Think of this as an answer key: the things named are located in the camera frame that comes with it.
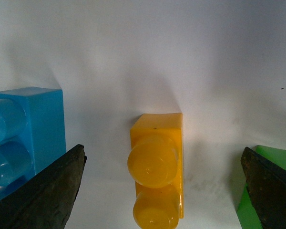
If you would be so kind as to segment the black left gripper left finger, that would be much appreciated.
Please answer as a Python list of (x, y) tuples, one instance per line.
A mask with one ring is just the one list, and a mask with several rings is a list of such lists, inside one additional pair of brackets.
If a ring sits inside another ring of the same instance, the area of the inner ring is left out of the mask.
[(76, 145), (29, 181), (0, 188), (0, 229), (65, 228), (86, 160)]

